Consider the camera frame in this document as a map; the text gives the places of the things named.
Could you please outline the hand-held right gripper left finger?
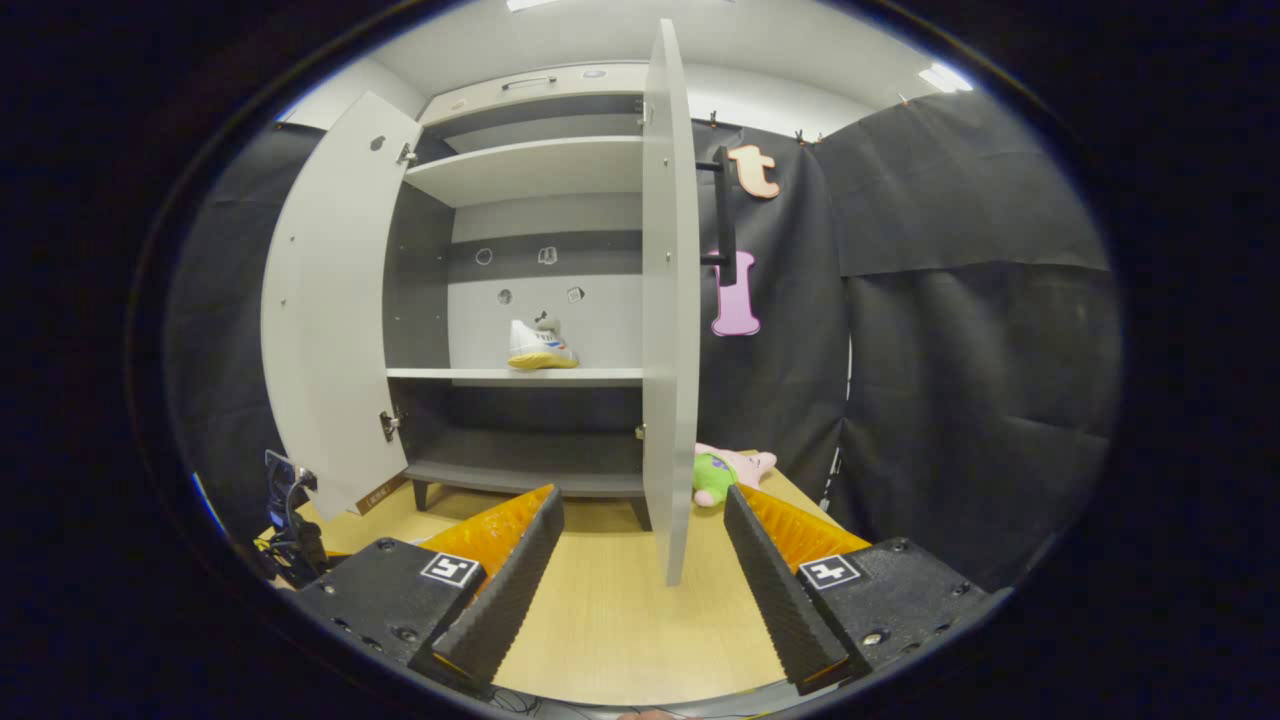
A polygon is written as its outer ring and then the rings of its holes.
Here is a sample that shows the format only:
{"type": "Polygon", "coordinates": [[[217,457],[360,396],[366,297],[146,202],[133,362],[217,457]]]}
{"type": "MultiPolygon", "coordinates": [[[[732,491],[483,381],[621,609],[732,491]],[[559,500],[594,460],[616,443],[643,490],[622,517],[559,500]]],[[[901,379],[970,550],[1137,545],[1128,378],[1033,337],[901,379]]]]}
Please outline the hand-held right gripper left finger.
{"type": "Polygon", "coordinates": [[[564,528],[547,484],[422,543],[380,538],[293,593],[353,647],[456,691],[488,691],[564,528]]]}

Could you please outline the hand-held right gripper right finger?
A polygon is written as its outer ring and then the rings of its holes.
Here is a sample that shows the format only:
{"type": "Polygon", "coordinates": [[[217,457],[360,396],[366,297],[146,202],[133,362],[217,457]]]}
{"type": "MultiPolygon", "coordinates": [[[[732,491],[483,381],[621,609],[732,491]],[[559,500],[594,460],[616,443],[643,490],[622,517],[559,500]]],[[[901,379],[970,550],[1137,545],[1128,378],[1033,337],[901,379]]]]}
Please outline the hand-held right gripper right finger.
{"type": "Polygon", "coordinates": [[[746,486],[730,489],[723,519],[783,675],[801,694],[891,673],[1007,596],[914,539],[873,544],[746,486]]]}

